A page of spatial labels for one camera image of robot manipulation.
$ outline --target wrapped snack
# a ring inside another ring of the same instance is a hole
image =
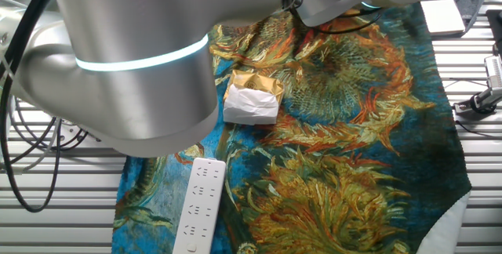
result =
[[[234,70],[224,95],[225,122],[275,124],[284,85],[276,78]]]

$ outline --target gold foil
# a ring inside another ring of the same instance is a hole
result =
[[[235,85],[237,88],[255,89],[271,93],[275,95],[279,105],[284,96],[284,85],[277,78],[269,78],[259,74],[233,70],[230,81],[228,82],[227,91],[223,97],[224,101],[227,99],[230,85]]]

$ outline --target white robot arm segment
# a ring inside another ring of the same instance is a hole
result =
[[[304,0],[297,11],[315,26],[361,2],[417,1]],[[64,21],[52,20],[32,35],[13,93],[118,151],[154,157],[191,146],[216,123],[210,28],[252,24],[294,0],[57,2]]]

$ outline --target sunflower pattern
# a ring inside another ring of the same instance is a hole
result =
[[[212,253],[415,253],[470,190],[419,5],[350,34],[320,34],[279,13],[249,27],[215,26],[210,37],[220,109],[231,72],[256,72],[285,84],[278,122],[220,117],[185,151],[129,158],[114,252],[172,252],[197,157],[227,163]]]

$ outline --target white power strip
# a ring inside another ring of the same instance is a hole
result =
[[[211,252],[226,167],[223,161],[194,160],[173,254]]]

